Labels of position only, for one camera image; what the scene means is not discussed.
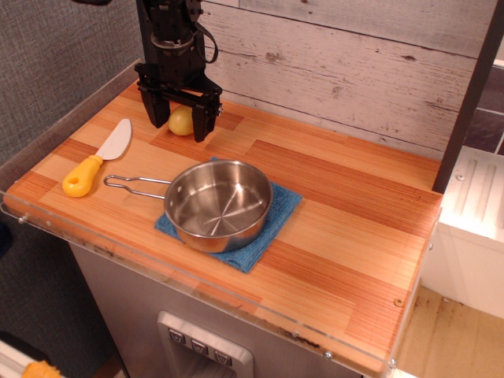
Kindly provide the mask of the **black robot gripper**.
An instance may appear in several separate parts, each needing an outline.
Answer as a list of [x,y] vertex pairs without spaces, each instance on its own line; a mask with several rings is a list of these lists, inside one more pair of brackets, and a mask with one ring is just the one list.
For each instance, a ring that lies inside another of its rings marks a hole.
[[206,56],[205,38],[212,42],[210,33],[192,33],[176,41],[162,40],[151,33],[157,62],[143,62],[135,67],[139,74],[139,89],[151,124],[162,127],[169,119],[171,101],[181,101],[192,107],[195,142],[201,143],[213,132],[216,119],[221,114],[221,88],[205,73],[206,66],[214,63],[219,48],[213,56]]

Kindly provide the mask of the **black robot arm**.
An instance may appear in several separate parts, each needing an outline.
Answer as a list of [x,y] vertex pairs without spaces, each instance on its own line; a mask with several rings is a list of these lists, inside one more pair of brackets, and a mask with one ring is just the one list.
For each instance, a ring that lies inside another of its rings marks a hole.
[[205,140],[221,114],[221,87],[206,76],[218,48],[206,57],[205,39],[215,38],[199,22],[200,1],[138,1],[145,61],[135,66],[143,104],[151,124],[169,121],[171,102],[192,110],[194,138]]

